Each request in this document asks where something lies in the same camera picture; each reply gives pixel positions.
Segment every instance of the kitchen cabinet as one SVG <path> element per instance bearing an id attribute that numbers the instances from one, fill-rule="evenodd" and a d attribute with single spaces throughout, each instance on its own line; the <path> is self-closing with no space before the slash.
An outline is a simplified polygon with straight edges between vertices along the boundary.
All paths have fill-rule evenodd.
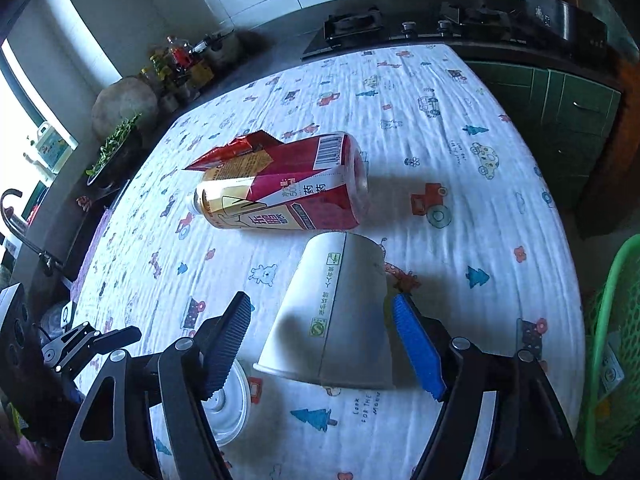
<path id="1" fill-rule="evenodd" d="M 620 92 L 572 74 L 467 61 L 513 121 L 559 208 L 574 208 L 611 131 Z"/>

